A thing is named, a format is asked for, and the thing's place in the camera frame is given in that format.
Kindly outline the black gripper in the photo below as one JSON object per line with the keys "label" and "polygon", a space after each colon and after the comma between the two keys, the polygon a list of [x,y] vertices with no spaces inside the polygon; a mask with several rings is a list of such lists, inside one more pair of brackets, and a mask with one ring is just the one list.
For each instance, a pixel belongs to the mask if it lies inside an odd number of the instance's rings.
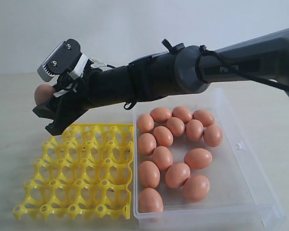
{"label": "black gripper", "polygon": [[81,77],[62,74],[58,90],[66,93],[33,108],[39,118],[54,118],[45,129],[51,135],[62,135],[88,110],[117,103],[135,102],[135,73],[130,68],[110,70],[87,68]]}

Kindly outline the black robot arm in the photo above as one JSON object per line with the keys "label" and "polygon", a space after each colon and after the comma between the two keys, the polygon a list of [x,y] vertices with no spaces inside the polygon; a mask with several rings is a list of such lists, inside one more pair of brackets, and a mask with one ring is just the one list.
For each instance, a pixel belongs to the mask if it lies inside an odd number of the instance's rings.
{"label": "black robot arm", "polygon": [[41,79],[57,82],[33,112],[50,119],[46,130],[57,136],[91,108],[123,103],[130,110],[138,102],[202,93],[213,82],[251,80],[289,97],[289,28],[216,51],[162,43],[165,52],[113,67],[87,57],[76,40],[63,41],[38,68]]}

